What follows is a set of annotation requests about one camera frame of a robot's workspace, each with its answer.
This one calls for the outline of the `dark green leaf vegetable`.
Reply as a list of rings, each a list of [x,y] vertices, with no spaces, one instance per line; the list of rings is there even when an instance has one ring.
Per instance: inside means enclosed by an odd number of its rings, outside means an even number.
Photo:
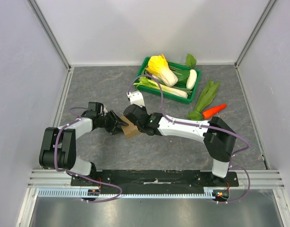
[[[187,80],[190,75],[190,70],[180,70],[178,68],[175,68],[173,66],[169,67],[170,70],[175,74],[175,76],[178,78],[177,84],[185,85],[187,83]]]

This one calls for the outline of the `celery stalk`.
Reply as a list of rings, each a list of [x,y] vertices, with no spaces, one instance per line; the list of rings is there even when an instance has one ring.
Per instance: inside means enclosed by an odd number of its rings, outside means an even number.
[[[169,94],[172,94],[172,95],[175,95],[175,96],[179,96],[179,97],[182,97],[182,98],[187,98],[188,97],[188,94],[187,94],[186,91],[179,90],[177,88],[168,87],[166,85],[157,83],[154,80],[149,79],[147,77],[140,77],[138,79],[138,82],[135,82],[133,85],[137,86],[137,87],[138,86],[149,87],[149,88],[152,88],[152,89],[155,89],[155,90],[160,90],[160,87],[161,87],[163,92],[166,92],[166,93],[169,93]]]

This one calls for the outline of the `green long beans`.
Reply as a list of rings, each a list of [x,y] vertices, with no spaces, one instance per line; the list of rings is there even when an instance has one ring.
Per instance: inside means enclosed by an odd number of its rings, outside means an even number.
[[[150,78],[150,79],[155,79],[157,80],[159,83],[163,83],[163,81],[158,78],[157,76],[153,75],[152,73],[150,73],[148,70],[146,69],[143,69],[142,72],[141,72],[142,75],[145,75],[147,78]]]

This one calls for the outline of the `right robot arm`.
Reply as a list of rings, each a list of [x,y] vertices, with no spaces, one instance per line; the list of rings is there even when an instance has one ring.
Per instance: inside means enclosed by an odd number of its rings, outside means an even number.
[[[211,183],[221,186],[227,181],[230,158],[235,146],[234,131],[219,117],[207,121],[177,119],[162,113],[148,114],[145,107],[132,104],[124,111],[124,116],[141,133],[148,136],[177,136],[196,140],[205,145],[213,159]]]

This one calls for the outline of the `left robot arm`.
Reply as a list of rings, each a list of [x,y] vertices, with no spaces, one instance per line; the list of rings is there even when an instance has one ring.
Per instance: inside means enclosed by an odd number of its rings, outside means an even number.
[[[73,122],[45,129],[39,164],[44,168],[81,176],[83,183],[92,186],[98,179],[95,164],[77,157],[76,140],[98,128],[104,128],[111,135],[118,134],[128,123],[113,110],[106,111],[99,102],[89,102],[88,107],[82,109],[83,113]]]

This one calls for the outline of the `orange carrot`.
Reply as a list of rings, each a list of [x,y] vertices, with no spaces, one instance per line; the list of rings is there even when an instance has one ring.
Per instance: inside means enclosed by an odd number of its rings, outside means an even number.
[[[218,112],[222,111],[224,108],[227,107],[227,104],[221,104],[221,105],[218,105],[218,106],[215,106],[215,107],[212,107],[210,109],[207,109],[205,110],[203,113],[202,113],[202,116],[203,118],[206,120],[206,119],[209,119],[209,118],[212,118],[214,115],[216,115]]]

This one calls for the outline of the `green leafy lettuce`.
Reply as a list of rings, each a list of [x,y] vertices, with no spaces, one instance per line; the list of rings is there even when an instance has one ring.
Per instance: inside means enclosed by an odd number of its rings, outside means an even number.
[[[214,100],[220,84],[220,82],[214,83],[211,80],[208,81],[197,101],[195,111],[202,112]]]

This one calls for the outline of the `white radish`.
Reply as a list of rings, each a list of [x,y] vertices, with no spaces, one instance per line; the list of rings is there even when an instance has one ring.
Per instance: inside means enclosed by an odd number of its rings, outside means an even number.
[[[197,72],[194,69],[189,71],[189,77],[186,82],[187,89],[193,89],[197,80]]]

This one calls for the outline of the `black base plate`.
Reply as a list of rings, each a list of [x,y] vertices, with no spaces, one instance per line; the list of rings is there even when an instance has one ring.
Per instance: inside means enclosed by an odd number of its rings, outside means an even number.
[[[121,188],[126,184],[185,184],[196,187],[238,187],[236,172],[228,172],[225,178],[201,170],[97,170],[89,178],[111,183]]]

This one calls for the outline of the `brown cardboard express box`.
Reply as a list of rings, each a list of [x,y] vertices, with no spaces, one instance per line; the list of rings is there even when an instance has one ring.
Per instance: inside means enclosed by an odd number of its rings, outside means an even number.
[[[121,116],[120,119],[128,124],[128,126],[121,126],[123,133],[127,139],[130,139],[134,136],[139,135],[141,132],[138,130],[138,128],[125,116]]]

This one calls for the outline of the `green plastic tray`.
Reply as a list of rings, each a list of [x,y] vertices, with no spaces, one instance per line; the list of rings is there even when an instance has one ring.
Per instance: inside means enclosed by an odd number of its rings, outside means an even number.
[[[135,86],[137,90],[160,96],[161,91],[160,91],[159,86],[148,87],[148,86],[141,85],[140,78],[138,78],[138,76],[140,76],[141,73],[145,71],[145,68],[148,65],[149,59],[150,59],[150,57],[145,57],[143,63],[141,64],[141,67],[136,75],[136,80],[135,80],[133,86]],[[189,69],[189,67],[184,66],[182,64],[178,64],[178,63],[168,62],[168,64],[170,67],[173,67],[173,68],[176,68],[179,70],[188,70]],[[183,103],[183,104],[190,104],[194,100],[197,86],[198,86],[200,78],[201,78],[201,71],[196,69],[196,72],[197,72],[197,80],[196,80],[195,86],[193,87],[191,92],[189,92],[187,98],[180,97],[180,96],[177,96],[177,95],[174,95],[174,94],[171,94],[171,93],[168,93],[168,92],[162,90],[163,91],[163,98],[167,98],[167,99],[170,99],[170,100],[173,100],[173,101],[176,101],[179,103]]]

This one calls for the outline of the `yellow napa cabbage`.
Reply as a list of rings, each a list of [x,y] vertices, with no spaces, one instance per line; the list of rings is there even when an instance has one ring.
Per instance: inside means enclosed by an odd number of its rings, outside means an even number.
[[[151,56],[146,70],[158,77],[165,85],[172,87],[178,82],[177,76],[169,68],[163,54]]]

